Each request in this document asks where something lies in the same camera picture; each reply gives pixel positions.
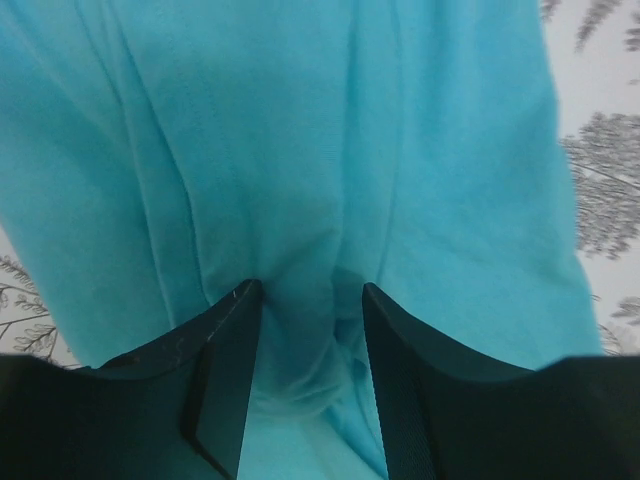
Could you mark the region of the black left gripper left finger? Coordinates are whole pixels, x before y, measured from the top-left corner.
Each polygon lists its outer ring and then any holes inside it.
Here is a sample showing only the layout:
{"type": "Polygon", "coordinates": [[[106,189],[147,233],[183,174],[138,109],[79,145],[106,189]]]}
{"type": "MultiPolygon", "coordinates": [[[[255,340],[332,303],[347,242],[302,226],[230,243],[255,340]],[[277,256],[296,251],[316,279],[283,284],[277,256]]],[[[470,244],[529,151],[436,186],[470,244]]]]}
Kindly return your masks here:
{"type": "Polygon", "coordinates": [[[5,479],[233,479],[263,289],[247,280],[206,312],[98,368],[1,358],[5,479]]]}

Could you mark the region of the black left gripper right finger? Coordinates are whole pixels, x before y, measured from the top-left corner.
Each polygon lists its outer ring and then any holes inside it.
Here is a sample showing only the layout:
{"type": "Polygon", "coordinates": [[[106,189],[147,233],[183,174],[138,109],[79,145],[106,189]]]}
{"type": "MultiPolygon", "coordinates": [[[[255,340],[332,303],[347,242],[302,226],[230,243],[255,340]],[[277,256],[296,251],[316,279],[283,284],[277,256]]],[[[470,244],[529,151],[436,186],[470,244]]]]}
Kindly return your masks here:
{"type": "Polygon", "coordinates": [[[638,477],[637,357],[527,370],[420,321],[372,283],[362,305],[390,478],[638,477]]]}

